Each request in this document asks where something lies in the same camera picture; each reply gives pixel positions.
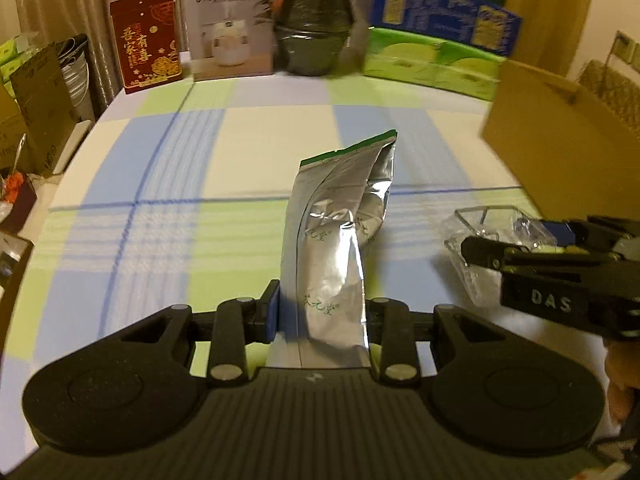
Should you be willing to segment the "person's hand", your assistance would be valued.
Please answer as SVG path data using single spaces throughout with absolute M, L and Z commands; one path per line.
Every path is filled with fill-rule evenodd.
M 639 343 L 603 341 L 608 378 L 608 409 L 614 422 L 624 422 L 634 408 L 634 392 L 640 387 Z

